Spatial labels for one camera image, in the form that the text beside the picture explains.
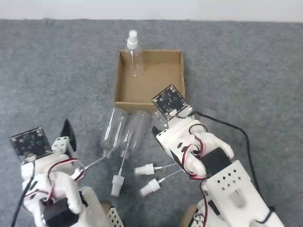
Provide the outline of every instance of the gray carpet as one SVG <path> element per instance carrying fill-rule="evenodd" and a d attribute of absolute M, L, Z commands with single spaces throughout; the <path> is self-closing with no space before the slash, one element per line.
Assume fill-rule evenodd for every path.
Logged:
<path fill-rule="evenodd" d="M 113 107 L 118 50 L 129 29 L 144 49 L 180 49 L 187 100 L 197 110 L 243 127 L 250 136 L 259 184 L 268 205 L 303 191 L 303 24 L 192 21 L 0 20 L 0 222 L 8 226 L 21 194 L 20 163 L 8 137 L 42 126 L 50 143 L 69 118 L 83 163 L 101 156 L 98 140 Z M 243 136 L 214 124 L 249 170 Z M 120 198 L 110 197 L 121 159 L 114 155 L 89 170 L 81 185 L 110 200 L 128 227 L 176 227 L 201 199 L 198 182 L 178 174 L 141 198 L 152 176 L 133 168 L 171 163 L 151 133 L 125 164 Z M 174 169 L 158 171 L 156 178 Z M 303 223 L 303 196 L 278 205 L 287 227 Z M 33 226 L 24 210 L 16 226 Z"/>

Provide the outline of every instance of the clear plastic bottle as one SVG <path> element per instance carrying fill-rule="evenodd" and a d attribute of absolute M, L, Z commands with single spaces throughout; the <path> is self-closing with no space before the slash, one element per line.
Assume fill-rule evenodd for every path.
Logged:
<path fill-rule="evenodd" d="M 103 156 L 110 157 L 111 153 L 118 149 L 119 142 L 125 128 L 127 112 L 119 108 L 113 108 L 107 120 L 107 127 L 101 137 L 100 145 L 103 149 Z"/>
<path fill-rule="evenodd" d="M 136 30 L 130 30 L 128 33 L 127 45 L 125 49 L 128 53 L 129 64 L 128 74 L 134 77 L 143 76 L 143 53 L 138 45 L 138 33 Z"/>
<path fill-rule="evenodd" d="M 124 156 L 127 145 L 128 152 L 126 158 L 129 157 L 130 152 L 137 150 L 150 126 L 151 116 L 145 111 L 136 111 L 131 120 L 128 122 L 123 136 L 121 138 L 121 157 Z"/>
<path fill-rule="evenodd" d="M 154 111 L 151 115 L 153 125 L 160 131 L 168 129 L 169 124 L 165 117 L 158 111 Z"/>

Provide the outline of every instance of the black cable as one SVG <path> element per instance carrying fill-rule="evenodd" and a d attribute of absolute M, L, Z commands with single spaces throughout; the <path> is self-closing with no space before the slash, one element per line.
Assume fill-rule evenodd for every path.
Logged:
<path fill-rule="evenodd" d="M 265 224 L 268 221 L 268 219 L 270 218 L 270 216 L 272 215 L 272 213 L 274 213 L 274 212 L 275 212 L 275 208 L 269 207 L 269 213 L 266 215 L 266 218 L 263 221 L 257 221 L 257 220 L 255 220 L 255 221 L 259 224 Z"/>
<path fill-rule="evenodd" d="M 262 196 L 262 193 L 261 193 L 261 190 L 260 190 L 260 187 L 259 187 L 259 184 L 258 184 L 258 180 L 257 180 L 257 177 L 256 177 L 256 172 L 255 172 L 255 168 L 254 168 L 254 165 L 252 163 L 252 158 L 251 158 L 251 153 L 250 153 L 250 140 L 248 138 L 248 135 L 247 133 L 240 127 L 236 126 L 236 125 L 233 125 L 233 124 L 230 124 L 228 122 L 224 122 L 224 121 L 221 121 L 221 120 L 218 120 L 214 117 L 211 117 L 211 116 L 208 116 L 206 114 L 203 114 L 203 113 L 200 113 L 198 111 L 193 111 L 189 116 L 192 116 L 194 114 L 198 114 L 199 116 L 201 117 L 205 117 L 205 118 L 208 118 L 212 121 L 215 121 L 215 122 L 218 122 L 220 124 L 224 124 L 224 125 L 227 125 L 229 127 L 232 127 L 234 129 L 237 129 L 239 130 L 240 132 L 242 132 L 242 134 L 244 135 L 245 139 L 246 139 L 246 149 L 247 149 L 247 156 L 248 156 L 248 161 L 249 161 L 249 164 L 250 164 L 250 170 L 251 170 L 251 174 L 252 174 L 252 179 L 255 183 L 255 187 L 257 189 L 257 192 L 260 194 L 260 196 L 263 198 Z"/>
<path fill-rule="evenodd" d="M 35 165 L 35 162 L 33 162 L 33 173 L 32 173 L 32 176 L 31 176 L 31 178 L 29 179 L 29 182 L 27 183 L 25 189 L 23 190 L 23 192 L 22 192 L 22 194 L 21 194 L 21 197 L 20 197 L 20 199 L 19 199 L 19 202 L 18 202 L 18 204 L 17 204 L 16 210 L 15 210 L 15 213 L 14 213 L 14 216 L 13 216 L 13 220 L 11 221 L 10 227 L 14 227 L 14 226 L 15 226 L 15 223 L 16 223 L 16 221 L 17 221 L 17 217 L 18 217 L 20 208 L 21 208 L 21 206 L 22 206 L 22 204 L 23 204 L 23 199 L 24 199 L 24 197 L 25 197 L 25 194 L 27 193 L 27 191 L 28 191 L 28 189 L 29 189 L 29 187 L 30 187 L 30 185 L 31 185 L 31 183 L 32 183 L 32 181 L 33 181 L 33 179 L 34 179 L 34 177 L 35 177 L 35 170 L 36 170 L 36 165 Z"/>
<path fill-rule="evenodd" d="M 203 128 L 205 129 L 205 131 L 208 132 L 207 126 L 206 126 L 205 124 L 193 124 L 193 125 L 190 126 L 189 129 L 188 129 L 189 134 L 192 134 L 192 133 L 191 133 L 191 128 L 194 127 L 194 126 L 196 126 L 196 125 L 201 125 L 201 126 L 203 126 Z"/>

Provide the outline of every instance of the perforated plate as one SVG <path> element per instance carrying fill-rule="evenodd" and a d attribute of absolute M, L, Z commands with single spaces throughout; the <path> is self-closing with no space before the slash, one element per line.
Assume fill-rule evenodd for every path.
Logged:
<path fill-rule="evenodd" d="M 124 227 L 123 222 L 121 221 L 120 216 L 114 207 L 109 209 L 107 219 L 109 220 L 111 227 Z"/>
<path fill-rule="evenodd" d="M 209 178 L 205 182 L 205 186 L 207 186 L 208 190 L 212 193 L 219 194 L 220 196 L 228 196 L 247 183 L 250 183 L 250 176 L 240 161 L 237 160 Z"/>

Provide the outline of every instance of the red wire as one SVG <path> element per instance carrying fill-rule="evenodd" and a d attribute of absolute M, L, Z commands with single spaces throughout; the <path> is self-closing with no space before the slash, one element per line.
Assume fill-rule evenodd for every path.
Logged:
<path fill-rule="evenodd" d="M 51 181 L 51 179 L 50 179 L 51 170 L 52 170 L 53 168 L 55 168 L 56 166 L 58 166 L 58 165 L 61 165 L 61 164 L 64 164 L 64 163 L 68 163 L 68 162 L 72 162 L 72 161 L 79 161 L 79 159 L 77 159 L 77 158 L 69 158 L 69 159 L 67 159 L 67 160 L 57 162 L 57 163 L 53 164 L 53 165 L 49 168 L 49 170 L 47 171 L 47 178 L 48 178 L 49 183 L 50 183 L 50 185 L 51 185 L 51 187 L 52 187 L 52 188 L 51 188 L 51 192 L 50 192 L 50 194 L 49 194 L 49 198 L 46 200 L 46 204 L 47 204 L 47 205 L 49 205 L 49 201 L 50 201 L 50 200 L 52 199 L 52 197 L 53 197 L 53 185 L 52 185 L 52 181 Z M 80 177 L 83 176 L 83 174 L 84 174 L 84 170 L 83 170 L 83 171 L 81 172 L 81 174 L 75 179 L 75 181 L 79 180 Z"/>

